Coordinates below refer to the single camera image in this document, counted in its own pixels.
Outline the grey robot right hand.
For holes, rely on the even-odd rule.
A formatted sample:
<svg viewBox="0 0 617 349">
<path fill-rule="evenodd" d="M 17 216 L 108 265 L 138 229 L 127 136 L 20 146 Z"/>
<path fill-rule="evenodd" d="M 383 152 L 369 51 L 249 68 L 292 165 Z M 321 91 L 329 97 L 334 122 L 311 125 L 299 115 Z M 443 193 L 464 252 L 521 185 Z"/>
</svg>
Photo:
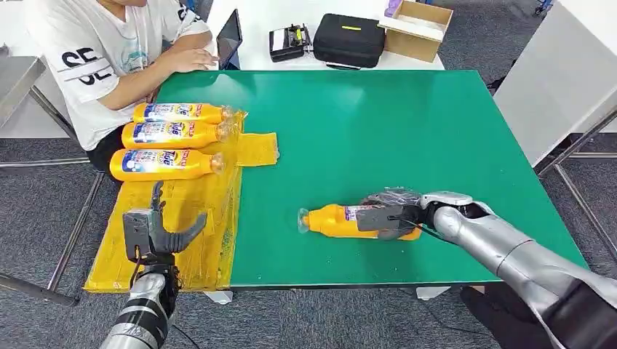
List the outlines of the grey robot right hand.
<svg viewBox="0 0 617 349">
<path fill-rule="evenodd" d="M 386 187 L 372 193 L 359 202 L 368 209 L 359 212 L 358 229 L 376 230 L 380 240 L 399 239 L 421 231 L 424 212 L 420 200 L 420 193 L 404 187 Z"/>
</svg>

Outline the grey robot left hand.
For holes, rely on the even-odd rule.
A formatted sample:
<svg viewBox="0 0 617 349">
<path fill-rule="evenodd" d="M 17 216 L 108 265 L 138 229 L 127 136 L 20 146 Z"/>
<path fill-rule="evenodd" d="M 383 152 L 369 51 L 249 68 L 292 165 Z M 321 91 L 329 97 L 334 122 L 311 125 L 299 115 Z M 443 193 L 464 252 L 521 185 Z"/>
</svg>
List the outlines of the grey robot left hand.
<svg viewBox="0 0 617 349">
<path fill-rule="evenodd" d="M 189 244 L 206 227 L 207 213 L 197 216 L 196 222 L 186 230 L 171 233 L 164 228 L 161 202 L 163 182 L 158 181 L 153 187 L 150 203 L 149 236 L 154 251 L 157 253 L 172 254 L 184 251 Z"/>
</svg>

